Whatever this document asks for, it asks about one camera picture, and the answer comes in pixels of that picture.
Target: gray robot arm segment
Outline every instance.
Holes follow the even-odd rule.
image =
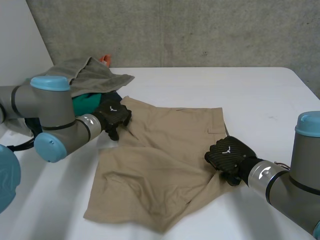
[[[57,162],[97,137],[102,126],[92,114],[76,119],[67,79],[40,78],[44,78],[43,85],[0,87],[0,123],[5,119],[39,118],[42,133],[34,140],[35,150],[46,161]],[[62,84],[52,87],[52,79]]]
[[[297,186],[292,180],[291,171],[266,160],[259,161],[252,167],[247,179],[249,188],[305,231],[317,237],[315,231],[320,221],[319,194]]]

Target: wrinkled fabric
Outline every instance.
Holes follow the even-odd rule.
[[[125,97],[119,147],[99,152],[84,218],[166,232],[232,187],[205,161],[226,136],[222,108],[165,108]]]

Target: gray wall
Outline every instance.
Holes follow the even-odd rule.
[[[27,0],[54,63],[287,67],[320,97],[319,0]]]

